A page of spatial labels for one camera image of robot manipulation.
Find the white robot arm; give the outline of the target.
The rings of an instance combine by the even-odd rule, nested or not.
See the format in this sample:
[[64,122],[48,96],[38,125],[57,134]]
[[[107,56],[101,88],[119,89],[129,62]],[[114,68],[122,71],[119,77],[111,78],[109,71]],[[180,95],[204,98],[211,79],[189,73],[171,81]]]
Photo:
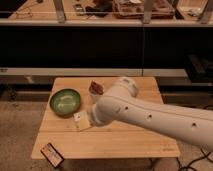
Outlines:
[[82,131],[120,121],[213,152],[213,111],[149,102],[138,93],[134,79],[118,78],[90,111],[74,115],[76,127]]

